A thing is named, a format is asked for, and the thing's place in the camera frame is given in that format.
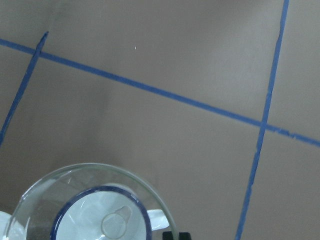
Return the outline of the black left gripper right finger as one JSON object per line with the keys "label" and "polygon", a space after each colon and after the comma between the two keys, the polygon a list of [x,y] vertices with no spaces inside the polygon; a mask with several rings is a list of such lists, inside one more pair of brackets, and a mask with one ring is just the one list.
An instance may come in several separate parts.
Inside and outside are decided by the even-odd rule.
{"label": "black left gripper right finger", "polygon": [[179,240],[192,240],[189,232],[179,232]]}

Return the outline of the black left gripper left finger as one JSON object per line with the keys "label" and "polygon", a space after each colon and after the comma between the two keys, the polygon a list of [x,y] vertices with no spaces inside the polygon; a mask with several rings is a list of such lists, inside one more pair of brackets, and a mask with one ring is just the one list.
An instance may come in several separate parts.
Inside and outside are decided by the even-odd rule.
{"label": "black left gripper left finger", "polygon": [[162,233],[162,240],[173,240],[173,233],[171,231],[164,231]]}

